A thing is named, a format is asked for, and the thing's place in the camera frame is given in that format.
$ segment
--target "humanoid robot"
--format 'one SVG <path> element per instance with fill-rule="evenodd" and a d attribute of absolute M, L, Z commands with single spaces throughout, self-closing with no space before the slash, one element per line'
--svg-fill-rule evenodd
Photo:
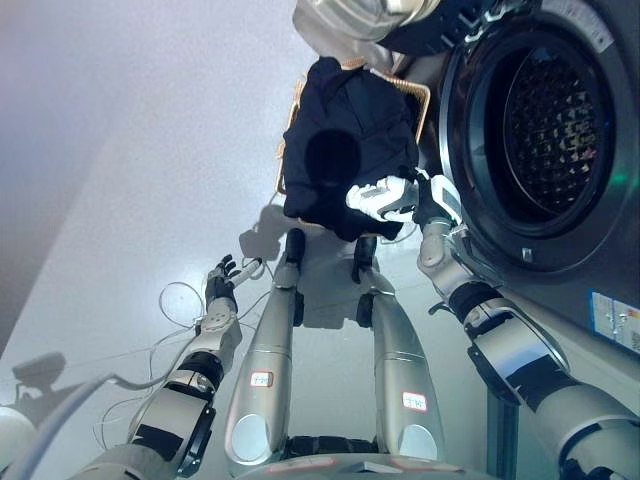
<path fill-rule="evenodd" d="M 433 282 L 468 335 L 467 353 L 489 389 L 531 413 L 563 479 L 640 478 L 640 419 L 604 391 L 569 374 L 554 339 L 463 261 L 468 230 L 459 197 L 444 177 L 390 177 L 354 189 L 348 204 L 378 219 L 413 220 L 423 240 L 418 268 Z M 376 437 L 287 436 L 292 335 L 303 322 L 297 290 L 305 252 L 299 229 L 288 233 L 267 305 L 242 362 L 226 419 L 224 448 L 233 476 L 334 478 L 374 472 L 426 479 L 484 479 L 448 465 L 436 391 L 422 346 L 392 285 L 374 265 L 376 242 L 361 238 L 353 279 L 362 288 L 356 320 L 375 339 Z M 230 256 L 209 274 L 206 316 L 179 366 L 133 418 L 128 438 L 76 480 L 168 480 L 199 468 L 215 417 L 214 400 L 242 338 L 234 288 L 259 261 L 234 270 Z M 6 479 L 29 478 L 43 448 L 16 461 Z"/>

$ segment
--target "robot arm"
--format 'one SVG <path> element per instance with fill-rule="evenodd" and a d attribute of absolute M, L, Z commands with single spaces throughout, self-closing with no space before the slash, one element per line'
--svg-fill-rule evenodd
<path fill-rule="evenodd" d="M 556 341 L 475 273 L 475 262 L 463 260 L 459 250 L 472 255 L 453 184 L 442 176 L 414 179 L 419 204 L 413 206 L 413 218 L 423 234 L 418 268 L 433 282 L 442 306 L 463 325 L 471 340 L 467 352 L 488 388 L 529 410 L 561 478 L 639 478 L 640 419 L 606 392 L 573 378 Z M 414 197 L 406 191 L 416 186 L 405 181 L 394 190 L 390 185 L 361 189 L 366 197 L 352 191 L 350 203 L 394 218 L 407 210 L 398 200 Z"/>
<path fill-rule="evenodd" d="M 261 260 L 232 272 L 226 256 L 207 279 L 207 313 L 186 356 L 133 418 L 127 443 L 105 452 L 74 479 L 165 480 L 198 471 L 211 436 L 213 400 L 242 340 L 233 290 Z"/>

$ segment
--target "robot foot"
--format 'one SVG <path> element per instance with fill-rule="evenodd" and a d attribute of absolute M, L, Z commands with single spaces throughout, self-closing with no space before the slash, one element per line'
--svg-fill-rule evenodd
<path fill-rule="evenodd" d="M 351 278 L 354 282 L 360 283 L 361 269 L 373 266 L 377 245 L 378 239 L 376 237 L 360 237 L 358 239 L 356 249 L 353 252 L 353 270 L 351 270 Z"/>
<path fill-rule="evenodd" d="M 287 243 L 285 245 L 285 261 L 287 263 L 293 263 L 298 267 L 300 271 L 300 265 L 302 264 L 302 258 L 306 249 L 307 239 L 302 230 L 299 228 L 292 228 L 287 233 Z"/>

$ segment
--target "washing machine label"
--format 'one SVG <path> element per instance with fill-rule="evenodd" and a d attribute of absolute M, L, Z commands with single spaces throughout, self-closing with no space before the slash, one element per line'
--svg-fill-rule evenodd
<path fill-rule="evenodd" d="M 582 0 L 542 0 L 542 10 L 555 13 L 580 30 L 598 53 L 613 44 L 613 36 L 595 10 Z"/>
<path fill-rule="evenodd" d="M 596 332 L 640 353 L 640 308 L 591 292 L 591 319 Z"/>

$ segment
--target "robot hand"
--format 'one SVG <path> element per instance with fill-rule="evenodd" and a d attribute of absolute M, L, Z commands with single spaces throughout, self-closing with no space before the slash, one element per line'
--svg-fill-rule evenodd
<path fill-rule="evenodd" d="M 430 178 L 419 168 L 403 176 L 388 176 L 375 185 L 354 185 L 347 192 L 347 206 L 380 222 L 414 221 L 421 228 L 432 218 L 462 223 L 460 195 L 446 177 Z"/>
<path fill-rule="evenodd" d="M 233 295 L 234 289 L 248 279 L 262 265 L 262 259 L 255 258 L 241 270 L 237 270 L 236 262 L 231 255 L 226 255 L 220 263 L 216 265 L 207 277 L 207 288 L 205 289 L 205 299 L 207 307 L 216 298 L 228 298 L 236 307 L 236 299 Z"/>

